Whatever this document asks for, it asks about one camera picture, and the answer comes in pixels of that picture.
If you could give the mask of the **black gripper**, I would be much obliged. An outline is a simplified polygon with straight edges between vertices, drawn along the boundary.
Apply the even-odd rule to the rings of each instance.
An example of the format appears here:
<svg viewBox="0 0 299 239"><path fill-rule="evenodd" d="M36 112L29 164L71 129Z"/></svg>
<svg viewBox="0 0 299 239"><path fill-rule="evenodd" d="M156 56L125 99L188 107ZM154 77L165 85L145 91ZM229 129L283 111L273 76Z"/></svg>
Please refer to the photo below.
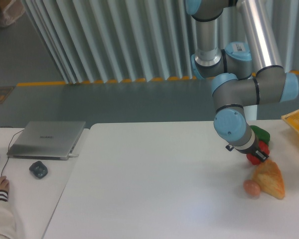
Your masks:
<svg viewBox="0 0 299 239"><path fill-rule="evenodd" d="M249 141L246 144L241 145L241 146L232 146L232 145L228 144L225 146L225 148L228 151L232 151L233 149L235 149L243 154L248 154L248 153L254 152L254 156L256 158L258 158L261 162L265 162L269 158L268 154L266 154L265 152L258 149L259 148L259 140L253 131L251 132L251 138L249 139Z"/></svg>

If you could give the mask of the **cream striped sleeve forearm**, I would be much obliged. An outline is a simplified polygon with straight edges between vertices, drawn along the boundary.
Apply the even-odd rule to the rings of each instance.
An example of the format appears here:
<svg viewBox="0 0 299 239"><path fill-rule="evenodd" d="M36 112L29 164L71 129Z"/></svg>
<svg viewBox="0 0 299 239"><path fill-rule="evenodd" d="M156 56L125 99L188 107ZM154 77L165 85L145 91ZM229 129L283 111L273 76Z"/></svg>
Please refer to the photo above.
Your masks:
<svg viewBox="0 0 299 239"><path fill-rule="evenodd" d="M0 190L0 239L18 239L15 216L4 190Z"/></svg>

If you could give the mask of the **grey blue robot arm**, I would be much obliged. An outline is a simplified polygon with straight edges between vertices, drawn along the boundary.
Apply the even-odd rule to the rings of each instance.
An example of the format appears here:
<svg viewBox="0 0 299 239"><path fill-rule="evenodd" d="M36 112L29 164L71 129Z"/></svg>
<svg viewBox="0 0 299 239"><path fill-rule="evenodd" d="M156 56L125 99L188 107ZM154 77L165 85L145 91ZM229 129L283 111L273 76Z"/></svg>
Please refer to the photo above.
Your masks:
<svg viewBox="0 0 299 239"><path fill-rule="evenodd" d="M228 150L268 159L248 125L244 107L285 102L299 94L299 80L285 72L263 0L187 0L196 21L197 49L191 57L198 79L212 78L214 128ZM247 42L218 45L218 18L225 8L241 14Z"/></svg>

